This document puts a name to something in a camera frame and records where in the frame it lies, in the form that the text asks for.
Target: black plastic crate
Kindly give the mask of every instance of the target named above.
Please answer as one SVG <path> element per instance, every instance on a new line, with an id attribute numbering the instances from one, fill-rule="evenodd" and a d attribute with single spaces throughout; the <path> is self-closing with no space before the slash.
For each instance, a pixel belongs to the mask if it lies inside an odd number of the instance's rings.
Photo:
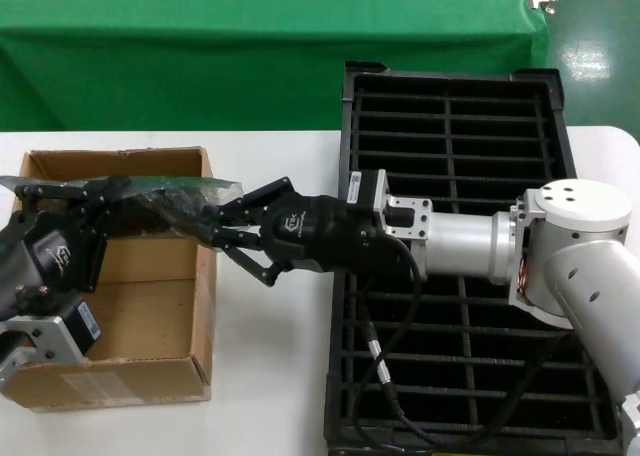
<path id="1" fill-rule="evenodd" d="M 556 70 L 479 76 L 347 65 L 340 196 L 351 170 L 386 169 L 392 194 L 429 197 L 436 211 L 508 210 L 528 188 L 575 177 L 563 104 Z M 371 361 L 357 326 L 363 284 L 354 275 L 335 278 L 325 406 L 330 454 L 366 446 L 351 424 Z M 412 297 L 407 281 L 380 279 L 373 287 L 368 306 L 381 344 Z M 387 358 L 407 416 L 441 440 L 488 423 L 524 361 L 558 334 L 507 297 L 506 286 L 484 280 L 430 277 L 418 317 Z M 360 414 L 374 437 L 424 446 L 394 419 L 378 385 L 366 391 Z M 614 406 L 582 348 L 546 363 L 501 433 L 467 452 L 620 454 Z"/>

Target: green floor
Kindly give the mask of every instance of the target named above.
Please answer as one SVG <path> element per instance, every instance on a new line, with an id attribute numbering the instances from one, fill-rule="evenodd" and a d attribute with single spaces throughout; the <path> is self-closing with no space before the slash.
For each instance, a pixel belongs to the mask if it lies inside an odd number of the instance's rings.
<path id="1" fill-rule="evenodd" d="M 640 0 L 561 0 L 547 17 L 570 125 L 617 126 L 640 140 Z"/>

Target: cardboard box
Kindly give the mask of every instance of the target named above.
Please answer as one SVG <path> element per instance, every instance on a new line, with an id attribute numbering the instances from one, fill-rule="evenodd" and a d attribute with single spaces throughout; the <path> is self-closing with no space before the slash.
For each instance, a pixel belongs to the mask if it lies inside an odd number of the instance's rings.
<path id="1" fill-rule="evenodd" d="M 202 148 L 40 151 L 21 175 L 69 181 L 211 176 Z M 102 330 L 83 365 L 22 368 L 5 386 L 38 411 L 203 401 L 211 397 L 216 256 L 180 238 L 111 240 L 98 288 L 85 295 Z"/>

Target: plastic wrap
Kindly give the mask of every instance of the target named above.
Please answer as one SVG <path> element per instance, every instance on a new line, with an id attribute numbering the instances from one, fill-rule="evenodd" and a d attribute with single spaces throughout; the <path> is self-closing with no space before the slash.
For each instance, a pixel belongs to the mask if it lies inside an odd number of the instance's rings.
<path id="1" fill-rule="evenodd" d="M 107 177 L 74 181 L 45 181 L 16 176 L 0 176 L 0 185 L 11 191 L 19 186 L 60 186 L 82 188 L 106 183 Z M 133 176 L 112 198 L 114 221 L 111 237 L 140 237 L 174 233 L 196 238 L 210 245 L 211 228 L 217 208 L 242 197 L 242 185 L 214 178 L 180 176 Z M 77 201 L 44 200 L 40 209 L 66 211 Z"/>

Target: green fabric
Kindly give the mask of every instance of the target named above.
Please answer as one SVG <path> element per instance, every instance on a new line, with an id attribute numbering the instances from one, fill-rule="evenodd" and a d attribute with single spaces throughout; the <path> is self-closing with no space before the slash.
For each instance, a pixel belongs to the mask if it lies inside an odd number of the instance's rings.
<path id="1" fill-rule="evenodd" d="M 0 129 L 340 126 L 345 60 L 542 66 L 527 0 L 0 0 Z"/>

